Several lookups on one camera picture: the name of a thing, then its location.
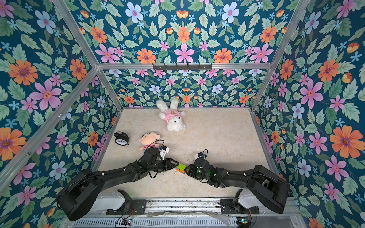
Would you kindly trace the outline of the green lego brick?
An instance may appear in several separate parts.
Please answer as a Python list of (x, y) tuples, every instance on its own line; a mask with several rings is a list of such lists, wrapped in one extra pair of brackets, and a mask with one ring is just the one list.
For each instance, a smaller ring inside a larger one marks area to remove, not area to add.
[(181, 170), (181, 171), (184, 171), (185, 168), (186, 168), (186, 165), (180, 163), (176, 168), (179, 169), (179, 170)]

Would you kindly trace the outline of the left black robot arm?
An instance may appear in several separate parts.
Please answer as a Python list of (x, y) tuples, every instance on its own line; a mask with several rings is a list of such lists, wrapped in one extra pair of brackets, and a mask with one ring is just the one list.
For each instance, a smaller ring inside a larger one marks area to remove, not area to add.
[(173, 170), (179, 165), (172, 158), (161, 159), (158, 149), (149, 148), (139, 160), (122, 168), (100, 172), (84, 169), (58, 194), (58, 208), (70, 221), (76, 221), (92, 209), (100, 192), (123, 183), (139, 181), (151, 172)]

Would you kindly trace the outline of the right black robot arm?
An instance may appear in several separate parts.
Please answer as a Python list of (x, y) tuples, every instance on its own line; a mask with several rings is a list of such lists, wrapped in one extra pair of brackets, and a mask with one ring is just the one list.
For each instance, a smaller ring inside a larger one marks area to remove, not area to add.
[(215, 168), (205, 158), (199, 157), (184, 169), (185, 173), (215, 188), (238, 187), (250, 193), (237, 202), (244, 208), (254, 207), (254, 203), (265, 206), (272, 212), (282, 214), (289, 195), (290, 185), (278, 175), (262, 165), (247, 171), (230, 171)]

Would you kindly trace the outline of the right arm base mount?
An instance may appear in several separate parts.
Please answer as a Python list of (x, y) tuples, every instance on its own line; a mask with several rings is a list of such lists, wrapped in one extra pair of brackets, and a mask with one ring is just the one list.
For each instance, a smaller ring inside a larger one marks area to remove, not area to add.
[(227, 199), (220, 199), (219, 206), (221, 213), (233, 214), (259, 214), (261, 202), (248, 189), (239, 189), (235, 196)]

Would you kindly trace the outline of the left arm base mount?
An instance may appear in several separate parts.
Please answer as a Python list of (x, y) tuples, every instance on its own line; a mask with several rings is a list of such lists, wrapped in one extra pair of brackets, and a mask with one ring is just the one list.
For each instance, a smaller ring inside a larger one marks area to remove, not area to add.
[(132, 198), (126, 191), (118, 190), (117, 196), (122, 196), (124, 201), (117, 209), (108, 209), (107, 215), (143, 215), (146, 210), (146, 199)]

